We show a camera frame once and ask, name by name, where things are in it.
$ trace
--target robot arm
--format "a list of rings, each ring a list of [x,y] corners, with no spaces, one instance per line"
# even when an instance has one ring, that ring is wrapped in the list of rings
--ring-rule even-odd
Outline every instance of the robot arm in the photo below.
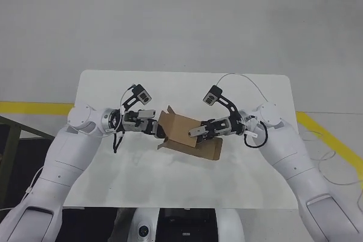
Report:
[[[220,88],[213,86],[203,101],[213,105],[223,99],[221,93]],[[190,131],[190,136],[206,140],[245,133],[245,144],[259,148],[267,162],[285,178],[297,198],[302,222],[314,241],[363,241],[363,215],[347,209],[330,190],[311,161],[303,140],[281,118],[274,104],[264,103],[247,113],[237,111],[228,99],[220,103],[225,103],[230,116],[202,122],[201,127]],[[256,146],[247,144],[247,135],[253,137]]]
[[[363,241],[363,215],[349,210],[327,186],[309,158],[305,144],[293,127],[278,115],[271,103],[252,115],[267,126],[269,138],[259,148],[263,157],[288,182],[298,201],[299,214],[315,241]],[[256,145],[265,141],[262,125],[246,126],[258,134]]]
[[[139,101],[147,104],[148,93],[140,85],[136,87],[132,90],[133,97],[140,95]],[[53,140],[35,185],[0,224],[0,242],[54,242],[62,224],[63,203],[74,182],[93,160],[102,137],[115,131],[133,131],[164,138],[162,127],[152,119],[154,116],[154,110],[126,111],[121,116],[120,110],[95,110],[78,103],[68,115],[68,124]]]

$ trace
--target cardboard box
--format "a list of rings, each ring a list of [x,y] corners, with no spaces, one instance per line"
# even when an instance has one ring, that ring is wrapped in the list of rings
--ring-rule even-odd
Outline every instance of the cardboard box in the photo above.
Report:
[[[159,124],[167,137],[157,149],[165,147],[208,160],[219,160],[223,142],[221,138],[213,138],[197,144],[197,137],[190,137],[188,131],[199,127],[200,121],[178,115],[170,106],[167,111],[168,113],[162,111],[159,117]]]

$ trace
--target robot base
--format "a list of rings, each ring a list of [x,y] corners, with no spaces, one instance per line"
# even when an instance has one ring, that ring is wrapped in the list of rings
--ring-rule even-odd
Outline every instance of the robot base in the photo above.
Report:
[[[235,209],[138,208],[128,242],[244,242]]]

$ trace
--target white tabletop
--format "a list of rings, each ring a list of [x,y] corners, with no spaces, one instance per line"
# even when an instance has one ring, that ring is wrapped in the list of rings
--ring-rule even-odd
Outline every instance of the white tabletop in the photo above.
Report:
[[[170,105],[176,113],[193,119],[217,119],[228,116],[228,110],[219,103],[208,106],[202,99],[222,75],[87,70],[80,77],[76,102],[86,102],[95,109],[118,108],[123,92],[136,83],[143,85],[152,101],[146,106],[138,103],[131,110],[154,109],[158,118]],[[297,129],[289,79],[248,76]],[[264,102],[243,77],[227,76],[219,87],[238,109],[251,110]],[[72,187],[65,206],[297,208],[287,183],[259,150],[247,148],[242,136],[223,137],[223,141],[220,159],[210,161],[166,148],[157,150],[162,140],[134,132],[125,134],[114,154],[113,137],[104,138],[93,162]]]

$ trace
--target yellow floor line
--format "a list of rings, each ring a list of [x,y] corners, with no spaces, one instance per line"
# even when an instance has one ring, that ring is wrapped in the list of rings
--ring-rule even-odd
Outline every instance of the yellow floor line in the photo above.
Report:
[[[0,102],[0,113],[67,115],[73,106],[72,103]],[[360,156],[306,113],[296,112],[296,116],[297,121],[308,130],[320,132],[321,140],[349,162],[355,168],[358,179],[363,180],[363,159]]]
[[[335,138],[321,125],[316,123],[306,113],[296,112],[297,122],[304,125],[308,130],[316,131],[322,134],[320,139],[332,150],[336,151],[344,160],[351,164],[358,175],[358,179],[363,180],[363,159],[358,156],[352,149],[343,144],[340,140]]]
[[[67,115],[72,103],[0,102],[0,113]]]

